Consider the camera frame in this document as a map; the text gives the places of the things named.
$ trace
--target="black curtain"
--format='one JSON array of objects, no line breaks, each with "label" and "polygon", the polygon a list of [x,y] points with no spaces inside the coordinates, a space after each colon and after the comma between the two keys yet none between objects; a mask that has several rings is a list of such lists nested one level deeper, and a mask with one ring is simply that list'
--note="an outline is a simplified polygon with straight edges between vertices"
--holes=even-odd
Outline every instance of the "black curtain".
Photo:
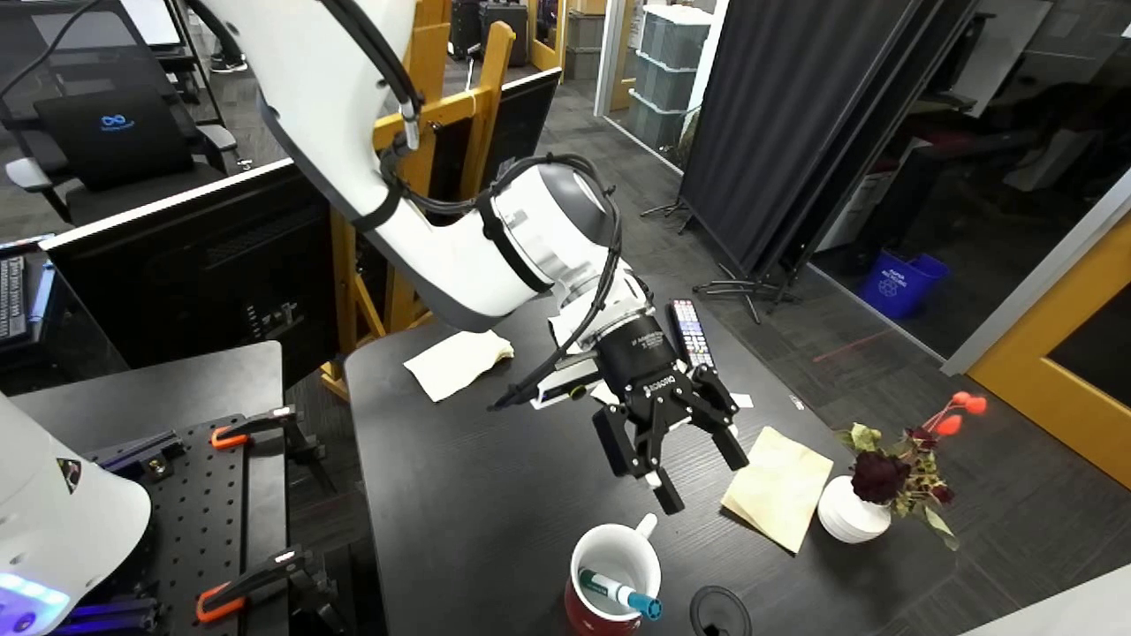
[{"label": "black curtain", "polygon": [[968,5],[970,0],[730,0],[679,206],[737,274],[775,266],[817,200],[861,173]]}]

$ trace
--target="yellow paper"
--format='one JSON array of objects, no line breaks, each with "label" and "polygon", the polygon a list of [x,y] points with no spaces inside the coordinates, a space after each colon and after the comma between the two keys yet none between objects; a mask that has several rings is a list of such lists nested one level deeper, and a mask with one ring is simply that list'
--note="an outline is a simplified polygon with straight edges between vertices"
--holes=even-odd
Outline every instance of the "yellow paper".
[{"label": "yellow paper", "polygon": [[734,472],[722,505],[797,553],[830,471],[827,455],[762,428],[748,445],[748,466]]}]

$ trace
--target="flower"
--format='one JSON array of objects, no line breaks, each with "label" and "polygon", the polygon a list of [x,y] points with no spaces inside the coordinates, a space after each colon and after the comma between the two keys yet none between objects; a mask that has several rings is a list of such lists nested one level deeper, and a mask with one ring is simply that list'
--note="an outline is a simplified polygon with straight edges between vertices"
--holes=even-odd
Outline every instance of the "flower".
[{"label": "flower", "polygon": [[869,422],[847,428],[847,445],[855,447],[851,492],[861,502],[886,505],[894,517],[921,517],[928,528],[959,552],[959,537],[937,513],[955,502],[955,487],[939,475],[937,447],[961,432],[961,415],[982,415],[985,394],[955,392],[948,407],[909,428],[906,437],[886,447],[884,435]]}]

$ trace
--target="desk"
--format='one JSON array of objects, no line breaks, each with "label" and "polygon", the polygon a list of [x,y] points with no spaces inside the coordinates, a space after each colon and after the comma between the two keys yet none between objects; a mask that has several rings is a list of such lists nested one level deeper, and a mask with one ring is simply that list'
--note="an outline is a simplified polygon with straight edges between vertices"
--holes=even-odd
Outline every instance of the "desk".
[{"label": "desk", "polygon": [[[659,517],[644,485],[611,475],[589,422],[589,404],[544,414],[525,407],[489,414],[489,404],[547,354],[544,309],[547,303],[538,303],[502,322],[494,333],[514,346],[514,360],[438,407],[423,398],[403,360],[444,340],[447,329],[427,326],[378,340],[347,360],[380,608],[392,636],[565,633],[560,585],[577,537],[592,521],[635,526],[644,513]],[[757,432],[775,422],[846,466],[842,437],[808,409],[797,409],[790,392],[709,315],[702,315],[702,326],[727,388],[748,392],[757,404],[734,420],[743,445],[748,447]],[[665,466],[686,498],[686,513],[659,517],[655,528],[669,618],[644,633],[688,636],[688,600],[707,581],[730,585],[761,633],[861,633],[851,625],[873,621],[869,608],[857,608],[847,621],[842,614],[808,621],[811,605],[857,605],[846,593],[851,581],[830,573],[837,553],[851,558],[851,552],[830,543],[824,528],[808,528],[803,553],[790,558],[768,537],[718,517],[730,471],[702,432],[672,432]]]},{"label": "desk", "polygon": [[[255,342],[239,348],[139,366],[47,392],[14,394],[47,432],[75,453],[95,453],[125,437],[206,422],[225,414],[255,414],[282,404],[282,348]],[[245,564],[260,564],[287,548],[287,460],[246,460],[246,543]],[[246,636],[288,633],[287,597],[255,605]]]}]

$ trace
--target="door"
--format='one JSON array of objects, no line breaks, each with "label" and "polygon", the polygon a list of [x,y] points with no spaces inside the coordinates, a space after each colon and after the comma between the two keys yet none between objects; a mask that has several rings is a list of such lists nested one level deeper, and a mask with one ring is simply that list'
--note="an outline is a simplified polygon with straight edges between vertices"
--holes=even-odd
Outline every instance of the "door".
[{"label": "door", "polygon": [[970,376],[1131,487],[1131,215],[1122,215]]}]

